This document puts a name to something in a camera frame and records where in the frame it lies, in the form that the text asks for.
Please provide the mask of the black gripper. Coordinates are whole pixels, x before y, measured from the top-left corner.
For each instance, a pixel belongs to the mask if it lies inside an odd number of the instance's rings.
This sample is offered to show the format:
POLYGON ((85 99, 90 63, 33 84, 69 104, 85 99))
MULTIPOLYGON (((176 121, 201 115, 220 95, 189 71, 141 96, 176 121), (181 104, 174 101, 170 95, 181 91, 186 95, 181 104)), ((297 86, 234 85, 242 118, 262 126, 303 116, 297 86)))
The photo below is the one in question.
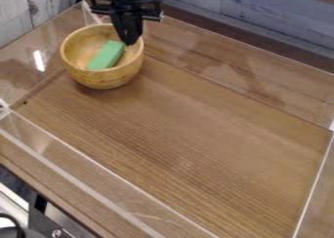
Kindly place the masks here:
POLYGON ((91 10, 97 14, 134 13, 130 19, 130 39, 121 16, 110 15, 120 38, 128 46, 134 45, 142 36, 142 19, 161 21, 164 18, 162 0, 89 0, 89 2, 91 10))

